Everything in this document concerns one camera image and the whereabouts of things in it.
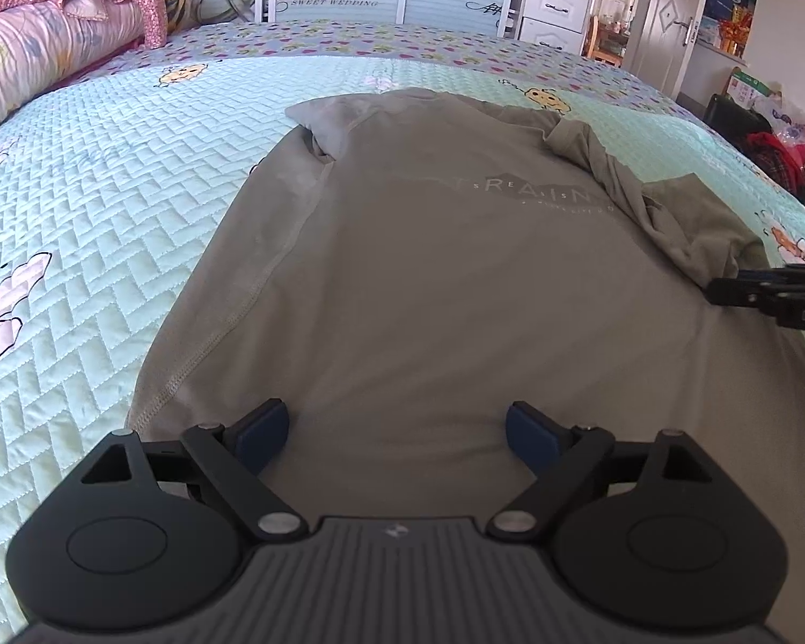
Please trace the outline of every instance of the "purple patterned sheet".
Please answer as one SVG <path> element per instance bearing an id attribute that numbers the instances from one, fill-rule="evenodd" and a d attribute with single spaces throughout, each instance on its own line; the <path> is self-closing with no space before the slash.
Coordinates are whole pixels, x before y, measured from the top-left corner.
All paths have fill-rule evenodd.
<path id="1" fill-rule="evenodd" d="M 139 48 L 118 55 L 75 83 L 137 68 L 242 55 L 369 55 L 432 62 L 516 78 L 520 85 L 569 89 L 636 111 L 696 121 L 673 100 L 620 68 L 547 46 L 428 26 L 331 21 L 202 26 L 175 34 L 164 48 Z"/>

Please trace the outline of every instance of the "quilted bedspread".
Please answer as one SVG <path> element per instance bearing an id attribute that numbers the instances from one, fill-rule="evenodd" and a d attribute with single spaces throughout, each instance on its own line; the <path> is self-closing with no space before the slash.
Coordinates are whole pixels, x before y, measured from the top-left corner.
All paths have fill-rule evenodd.
<path id="1" fill-rule="evenodd" d="M 114 59 L 0 127 L 0 641 L 24 624 L 3 568 L 9 539 L 122 426 L 152 338 L 251 166 L 292 127 L 288 105 L 424 86 L 555 109 L 590 122 L 642 179 L 697 171 L 773 260 L 805 261 L 805 210 L 656 92 L 631 78 L 621 88 L 622 72 L 591 67 L 607 82 L 597 93 L 594 81 L 567 81 L 579 81 L 587 62 L 575 59 L 564 76 L 567 56 L 546 64 L 536 49 L 499 42 L 489 45 L 504 45 L 506 58 L 486 67 L 500 71 L 303 47 L 280 55 L 281 38 L 274 55 L 257 55 L 282 31 L 182 34 L 160 51 Z M 255 48 L 242 55 L 242 45 Z"/>

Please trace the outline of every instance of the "white drawer cabinet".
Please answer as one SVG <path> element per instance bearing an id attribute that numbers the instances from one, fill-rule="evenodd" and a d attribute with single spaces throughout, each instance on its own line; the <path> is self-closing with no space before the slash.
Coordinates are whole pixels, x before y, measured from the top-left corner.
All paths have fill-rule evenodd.
<path id="1" fill-rule="evenodd" d="M 522 16 L 584 33 L 590 0 L 524 0 Z"/>
<path id="2" fill-rule="evenodd" d="M 527 17 L 522 19 L 522 29 L 518 37 L 520 41 L 538 43 L 575 55 L 581 55 L 581 47 L 584 45 L 583 33 Z"/>

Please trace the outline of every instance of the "silver screw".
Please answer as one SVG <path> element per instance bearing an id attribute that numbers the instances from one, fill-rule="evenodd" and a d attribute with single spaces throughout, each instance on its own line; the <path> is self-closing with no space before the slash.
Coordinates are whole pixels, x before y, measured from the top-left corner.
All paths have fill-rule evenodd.
<path id="1" fill-rule="evenodd" d="M 301 527 L 301 518 L 293 514 L 265 514 L 259 519 L 259 529 L 268 535 L 288 535 Z"/>
<path id="2" fill-rule="evenodd" d="M 502 532 L 528 532 L 537 527 L 537 519 L 528 511 L 502 511 L 492 522 Z"/>

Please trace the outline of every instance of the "ribbed gray panel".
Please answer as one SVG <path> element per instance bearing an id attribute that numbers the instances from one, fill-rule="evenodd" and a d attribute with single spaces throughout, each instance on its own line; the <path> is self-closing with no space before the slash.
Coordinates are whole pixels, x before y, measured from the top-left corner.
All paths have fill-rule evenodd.
<path id="1" fill-rule="evenodd" d="M 706 638 L 645 634 L 587 611 L 532 548 L 465 518 L 329 518 L 302 543 L 265 547 L 204 611 L 107 636 L 32 626 L 16 644 L 775 644 L 762 628 Z"/>

